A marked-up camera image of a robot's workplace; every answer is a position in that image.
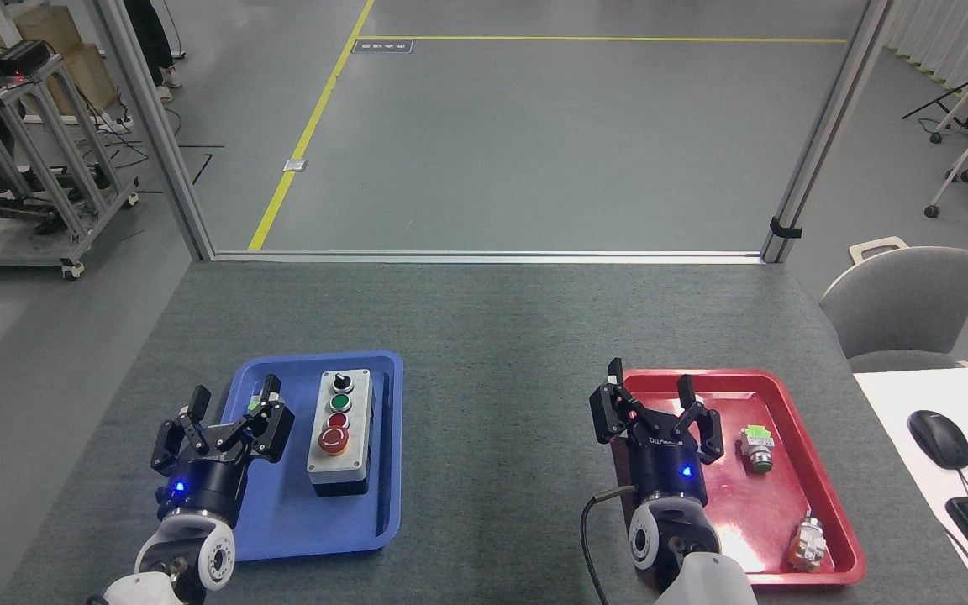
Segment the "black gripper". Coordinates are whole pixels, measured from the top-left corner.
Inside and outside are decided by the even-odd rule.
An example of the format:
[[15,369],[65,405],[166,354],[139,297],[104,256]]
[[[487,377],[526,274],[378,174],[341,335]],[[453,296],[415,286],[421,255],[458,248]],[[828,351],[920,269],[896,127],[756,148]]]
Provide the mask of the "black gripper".
[[252,459],[277,464],[291,436],[295,414],[281,398],[281,380],[266,375],[258,395],[222,436],[222,451],[208,436],[203,419],[211,392],[198,384],[188,404],[159,425],[150,467],[165,476],[156,490],[156,516],[207,513],[234,529],[245,501]]
[[[629,430],[629,477],[637,504],[660,497],[684,497],[707,505],[709,497],[702,464],[711,465],[723,456],[721,414],[708,408],[696,394],[694,376],[677,379],[682,413],[675,436],[664,429],[653,435],[653,418],[639,399],[623,385],[623,360],[608,363],[607,379],[589,396],[594,433],[607,444]],[[696,438],[689,426],[697,426]]]

